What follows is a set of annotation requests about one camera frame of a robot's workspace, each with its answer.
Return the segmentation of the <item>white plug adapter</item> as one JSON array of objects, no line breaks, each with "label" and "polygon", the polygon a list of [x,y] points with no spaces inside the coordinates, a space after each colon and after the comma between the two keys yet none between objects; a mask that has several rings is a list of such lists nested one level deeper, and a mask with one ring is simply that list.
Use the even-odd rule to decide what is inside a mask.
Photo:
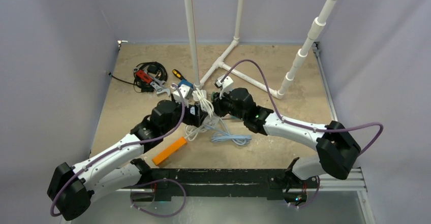
[{"label": "white plug adapter", "polygon": [[201,90],[194,90],[192,92],[192,97],[193,97],[193,100],[196,102],[201,101],[202,100],[202,91]]}]

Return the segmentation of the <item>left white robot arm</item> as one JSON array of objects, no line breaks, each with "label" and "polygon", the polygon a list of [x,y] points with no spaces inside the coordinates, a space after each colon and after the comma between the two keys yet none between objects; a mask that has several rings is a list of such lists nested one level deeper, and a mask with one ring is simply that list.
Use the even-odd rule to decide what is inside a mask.
[{"label": "left white robot arm", "polygon": [[62,163],[55,168],[47,190],[52,201],[50,215],[74,220],[91,203],[113,191],[167,182],[164,178],[157,179],[140,156],[160,144],[181,124],[199,127],[208,117],[198,103],[158,102],[150,115],[108,149],[72,166]]}]

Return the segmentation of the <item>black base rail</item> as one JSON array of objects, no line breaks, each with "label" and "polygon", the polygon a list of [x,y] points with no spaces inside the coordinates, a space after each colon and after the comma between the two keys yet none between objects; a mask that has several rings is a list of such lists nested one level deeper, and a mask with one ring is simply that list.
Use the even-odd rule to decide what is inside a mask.
[{"label": "black base rail", "polygon": [[152,169],[131,188],[155,188],[156,201],[172,197],[245,197],[283,200],[287,190],[317,187],[316,177],[299,180],[285,169]]}]

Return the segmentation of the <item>yellow black screwdriver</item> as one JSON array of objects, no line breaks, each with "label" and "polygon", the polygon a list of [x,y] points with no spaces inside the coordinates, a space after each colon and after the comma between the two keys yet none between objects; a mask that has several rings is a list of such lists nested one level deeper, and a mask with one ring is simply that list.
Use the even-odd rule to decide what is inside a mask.
[{"label": "yellow black screwdriver", "polygon": [[186,80],[186,78],[182,75],[182,73],[181,73],[179,70],[177,70],[177,69],[173,69],[173,70],[172,70],[172,73],[173,73],[173,75],[174,75],[177,79],[179,79],[180,81],[182,81],[182,80]]}]

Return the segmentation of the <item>silver adjustable wrench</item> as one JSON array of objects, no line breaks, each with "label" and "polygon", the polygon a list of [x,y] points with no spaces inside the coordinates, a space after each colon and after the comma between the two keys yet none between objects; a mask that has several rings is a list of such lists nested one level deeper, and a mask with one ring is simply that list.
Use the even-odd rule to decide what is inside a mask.
[{"label": "silver adjustable wrench", "polygon": [[[138,71],[138,70],[141,70],[141,69],[139,69],[139,68],[134,68],[133,69],[133,71],[134,71],[134,74]],[[156,92],[156,95],[157,96],[159,96],[159,95],[161,95],[161,94],[163,94],[163,93],[166,93],[168,96],[171,96],[171,90],[170,89],[168,89],[168,88],[166,88],[165,86],[164,86],[164,83],[166,82],[166,81],[164,81],[164,80],[159,80],[159,79],[157,79],[157,78],[155,78],[155,77],[153,77],[152,75],[150,75],[150,74],[148,74],[149,76],[151,76],[152,78],[153,78],[153,81],[152,81],[152,83],[151,84],[148,84],[148,85],[150,85],[153,89],[154,89],[154,91]],[[140,80],[140,82],[139,82],[139,85],[143,85],[145,82],[144,81],[141,81]]]}]

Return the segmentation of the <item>orange power strip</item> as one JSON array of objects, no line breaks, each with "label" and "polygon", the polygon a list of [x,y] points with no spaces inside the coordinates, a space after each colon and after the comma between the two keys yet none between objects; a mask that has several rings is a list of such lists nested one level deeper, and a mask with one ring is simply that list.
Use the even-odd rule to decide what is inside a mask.
[{"label": "orange power strip", "polygon": [[179,151],[187,144],[187,139],[185,137],[181,137],[176,140],[174,143],[170,144],[167,148],[153,157],[151,160],[156,165],[159,166],[163,164],[172,154]]}]

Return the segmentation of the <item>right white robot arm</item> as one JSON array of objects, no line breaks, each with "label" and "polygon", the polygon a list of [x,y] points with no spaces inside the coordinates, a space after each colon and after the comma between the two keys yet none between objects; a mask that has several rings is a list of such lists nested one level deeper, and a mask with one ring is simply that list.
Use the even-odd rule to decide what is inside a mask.
[{"label": "right white robot arm", "polygon": [[316,151],[316,155],[294,159],[289,165],[285,180],[292,187],[323,174],[345,180],[359,157],[360,146],[337,121],[323,125],[322,129],[299,120],[287,123],[273,109],[258,106],[245,88],[215,92],[211,102],[217,116],[229,114],[239,118],[253,133],[285,138]]}]

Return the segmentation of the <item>blue cube socket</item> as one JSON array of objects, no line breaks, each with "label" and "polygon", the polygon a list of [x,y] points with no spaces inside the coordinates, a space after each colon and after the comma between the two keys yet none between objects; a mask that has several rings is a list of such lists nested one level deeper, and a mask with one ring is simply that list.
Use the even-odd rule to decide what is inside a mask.
[{"label": "blue cube socket", "polygon": [[194,85],[193,83],[189,82],[188,80],[182,80],[182,83],[188,87],[190,87],[191,89],[194,89]]}]

